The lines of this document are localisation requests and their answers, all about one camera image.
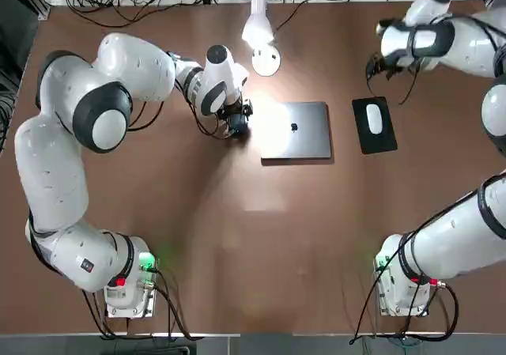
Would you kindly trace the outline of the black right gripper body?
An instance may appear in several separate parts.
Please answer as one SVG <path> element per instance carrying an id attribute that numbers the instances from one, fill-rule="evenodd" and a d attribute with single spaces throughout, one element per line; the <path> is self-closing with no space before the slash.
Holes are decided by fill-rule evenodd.
<path id="1" fill-rule="evenodd" d="M 376 53 L 376 72 L 400 72 L 406 68 L 406 51 L 393 51 L 388 55 Z"/>

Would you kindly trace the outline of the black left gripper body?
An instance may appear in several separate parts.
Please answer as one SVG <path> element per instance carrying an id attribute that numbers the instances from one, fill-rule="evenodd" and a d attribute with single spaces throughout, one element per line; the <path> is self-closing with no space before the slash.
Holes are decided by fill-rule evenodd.
<path id="1" fill-rule="evenodd" d="M 221 107 L 221 120 L 225 123 L 228 134 L 244 134 L 248 130 L 248 120 L 253 114 L 249 99 L 237 99 L 233 103 L 227 100 Z"/>

